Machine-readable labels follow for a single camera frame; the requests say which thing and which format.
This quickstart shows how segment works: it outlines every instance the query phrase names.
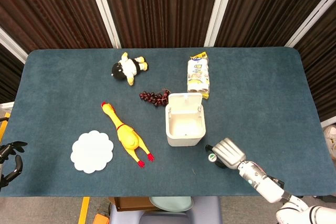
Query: brown curtain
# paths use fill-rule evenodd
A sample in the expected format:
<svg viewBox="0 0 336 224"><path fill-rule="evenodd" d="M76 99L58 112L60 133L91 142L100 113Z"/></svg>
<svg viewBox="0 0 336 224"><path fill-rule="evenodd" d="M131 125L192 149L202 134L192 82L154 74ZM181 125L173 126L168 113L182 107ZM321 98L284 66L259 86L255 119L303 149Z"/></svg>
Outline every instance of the brown curtain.
<svg viewBox="0 0 336 224"><path fill-rule="evenodd" d="M112 47L95 0L1 0L0 26L27 53Z"/></svg>
<svg viewBox="0 0 336 224"><path fill-rule="evenodd" d="M284 46L320 1L229 0L215 46Z"/></svg>
<svg viewBox="0 0 336 224"><path fill-rule="evenodd" d="M0 44L0 103L15 100L22 70L23 63Z"/></svg>
<svg viewBox="0 0 336 224"><path fill-rule="evenodd" d="M320 120L336 116L336 2L296 44Z"/></svg>
<svg viewBox="0 0 336 224"><path fill-rule="evenodd" d="M108 0L122 47L201 47L215 0Z"/></svg>

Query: black and white plush toy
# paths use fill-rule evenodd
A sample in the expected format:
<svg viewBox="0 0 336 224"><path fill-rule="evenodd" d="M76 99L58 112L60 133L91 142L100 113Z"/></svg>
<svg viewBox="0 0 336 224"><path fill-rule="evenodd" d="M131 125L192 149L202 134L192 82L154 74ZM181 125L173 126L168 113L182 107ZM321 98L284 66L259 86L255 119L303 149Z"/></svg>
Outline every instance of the black and white plush toy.
<svg viewBox="0 0 336 224"><path fill-rule="evenodd" d="M134 84L134 76L140 72L140 70L147 71L148 64L145 62L145 58L138 57L135 59L129 59L127 52L124 52L121 56L121 60L114 64L112 67L112 76L118 80L127 78L129 85Z"/></svg>

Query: dark blue felt surface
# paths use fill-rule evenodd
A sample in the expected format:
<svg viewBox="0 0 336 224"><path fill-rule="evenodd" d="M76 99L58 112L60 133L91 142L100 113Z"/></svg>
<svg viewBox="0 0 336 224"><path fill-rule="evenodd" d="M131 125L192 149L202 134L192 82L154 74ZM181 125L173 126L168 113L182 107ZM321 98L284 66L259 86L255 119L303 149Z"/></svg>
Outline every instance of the dark blue felt surface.
<svg viewBox="0 0 336 224"><path fill-rule="evenodd" d="M194 147L170 147L164 108L139 99L143 90L186 91L189 56L209 56L211 93L203 100L206 135ZM110 76L127 51L145 56L148 72L135 85ZM155 156L138 168L119 143L102 101L132 126ZM75 170L71 147L98 130L114 142L113 160L93 174ZM255 195L236 170L207 160L206 144L230 137L295 195L336 191L336 174L323 139L298 52L292 48L176 48L36 50L24 68L3 143L26 141L23 173L0 196ZM5 163L5 173L14 164Z"/></svg>

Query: rubber chicken's red feet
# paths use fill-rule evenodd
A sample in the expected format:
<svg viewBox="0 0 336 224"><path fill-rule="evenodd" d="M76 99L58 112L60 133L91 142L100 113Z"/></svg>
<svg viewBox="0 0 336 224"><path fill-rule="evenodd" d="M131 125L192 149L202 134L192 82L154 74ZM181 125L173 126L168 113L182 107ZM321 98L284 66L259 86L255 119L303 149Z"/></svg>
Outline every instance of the rubber chicken's red feet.
<svg viewBox="0 0 336 224"><path fill-rule="evenodd" d="M148 157L148 160L149 160L149 161L151 161L151 162L154 161L154 156L153 156L152 153L148 154L147 157Z"/></svg>
<svg viewBox="0 0 336 224"><path fill-rule="evenodd" d="M145 162L139 160L139 161L138 161L138 165L140 166L140 168L144 168L144 167L145 167Z"/></svg>

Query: open lid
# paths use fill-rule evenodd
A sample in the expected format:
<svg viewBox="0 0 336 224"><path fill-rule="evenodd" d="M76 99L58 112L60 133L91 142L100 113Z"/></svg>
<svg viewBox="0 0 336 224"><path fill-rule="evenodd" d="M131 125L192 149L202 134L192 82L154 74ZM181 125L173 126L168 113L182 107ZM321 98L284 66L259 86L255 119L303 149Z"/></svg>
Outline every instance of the open lid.
<svg viewBox="0 0 336 224"><path fill-rule="evenodd" d="M172 112L196 112L202 103L201 93L175 93L169 95L169 106Z"/></svg>

